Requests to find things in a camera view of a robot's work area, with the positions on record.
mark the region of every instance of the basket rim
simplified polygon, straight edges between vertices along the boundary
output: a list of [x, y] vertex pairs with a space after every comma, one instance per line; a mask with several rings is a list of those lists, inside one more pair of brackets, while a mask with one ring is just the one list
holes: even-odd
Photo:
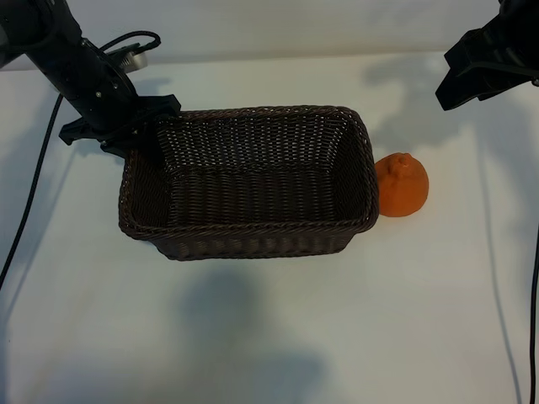
[[[292, 106], [263, 106], [249, 107], [240, 109], [208, 109], [182, 111], [178, 117], [162, 117], [157, 122], [181, 120], [185, 117], [207, 118], [208, 116], [221, 116], [222, 118], [233, 118], [234, 115], [263, 115], [263, 116], [282, 116], [287, 114], [297, 114], [298, 112], [307, 113], [335, 113], [338, 112], [348, 120], [353, 120], [365, 132], [365, 125], [359, 114], [348, 107], [332, 105], [292, 105]], [[371, 150], [371, 142], [363, 144]], [[370, 208], [363, 213], [363, 217], [348, 219], [343, 221], [287, 221], [287, 222], [259, 222], [259, 223], [237, 223], [237, 224], [211, 224], [195, 226], [171, 226], [155, 227], [139, 224], [133, 217], [131, 206], [132, 198], [126, 198], [124, 204], [121, 203], [121, 195], [124, 193], [124, 186], [133, 186], [132, 172], [141, 155], [136, 150], [131, 150], [125, 160], [124, 175], [122, 178], [122, 190], [120, 191], [120, 229], [128, 236], [135, 239], [151, 240], [177, 237], [218, 237], [218, 236], [247, 236], [257, 234], [283, 233], [296, 234], [305, 232], [325, 232], [325, 233], [350, 233], [361, 232], [371, 229], [379, 215], [379, 205], [377, 194], [370, 195], [370, 201], [366, 205]], [[371, 176], [374, 178], [374, 186], [377, 187], [376, 172], [374, 170], [374, 159], [371, 157]]]

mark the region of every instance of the white table surface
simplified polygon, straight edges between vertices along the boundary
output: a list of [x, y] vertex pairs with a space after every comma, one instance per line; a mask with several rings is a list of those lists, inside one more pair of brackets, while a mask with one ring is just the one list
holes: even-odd
[[[444, 113], [442, 54], [150, 66], [184, 109], [335, 104], [375, 158], [412, 152], [430, 197], [341, 253], [168, 261], [118, 226], [121, 160], [57, 138], [0, 301], [0, 402], [521, 403], [539, 222], [539, 92]], [[55, 94], [0, 72], [0, 258]]]

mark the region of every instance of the black clamp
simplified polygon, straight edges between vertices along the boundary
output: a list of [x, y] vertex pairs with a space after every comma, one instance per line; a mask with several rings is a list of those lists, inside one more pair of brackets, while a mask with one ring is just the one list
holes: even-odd
[[451, 69], [436, 91], [444, 110], [476, 97], [492, 98], [524, 82], [539, 86], [538, 3], [502, 2], [499, 16], [466, 33], [446, 53]]
[[129, 150], [137, 149], [154, 162], [162, 161], [153, 123], [164, 115], [178, 116], [181, 105], [173, 95], [137, 97], [135, 105], [131, 119], [117, 130], [99, 132], [80, 118], [64, 125], [60, 138], [69, 146], [80, 139], [95, 139], [101, 144], [101, 150], [122, 158], [127, 157]]

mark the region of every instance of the wicker basket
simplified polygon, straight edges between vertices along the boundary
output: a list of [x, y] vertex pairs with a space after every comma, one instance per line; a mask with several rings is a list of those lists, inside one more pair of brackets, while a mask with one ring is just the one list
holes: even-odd
[[171, 259], [337, 253], [378, 217], [371, 144], [336, 107], [182, 112], [157, 122], [161, 166], [132, 151], [120, 228]]

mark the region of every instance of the brown wicker basket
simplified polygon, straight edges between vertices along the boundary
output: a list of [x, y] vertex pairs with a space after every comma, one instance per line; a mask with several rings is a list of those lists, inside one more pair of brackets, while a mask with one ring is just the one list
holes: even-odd
[[378, 217], [371, 143], [350, 109], [182, 112], [157, 137], [162, 165], [125, 161], [120, 228], [168, 258], [337, 253]]

